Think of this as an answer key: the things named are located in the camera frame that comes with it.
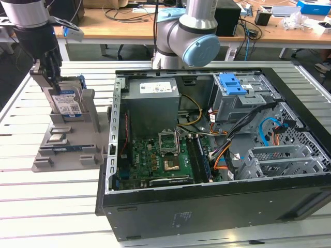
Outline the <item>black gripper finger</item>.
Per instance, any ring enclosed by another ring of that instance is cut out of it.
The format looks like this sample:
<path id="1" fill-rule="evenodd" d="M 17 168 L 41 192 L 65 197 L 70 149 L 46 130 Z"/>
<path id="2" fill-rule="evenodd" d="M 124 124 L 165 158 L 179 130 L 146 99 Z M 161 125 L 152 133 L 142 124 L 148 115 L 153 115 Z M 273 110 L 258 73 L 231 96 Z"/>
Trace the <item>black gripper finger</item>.
<path id="1" fill-rule="evenodd" d="M 39 59 L 36 60 L 29 73 L 40 87 L 52 88 L 48 83 L 45 65 Z"/>
<path id="2" fill-rule="evenodd" d="M 45 52 L 46 56 L 46 75 L 49 85 L 59 91 L 58 80 L 61 78 L 62 57 L 59 50 Z"/>

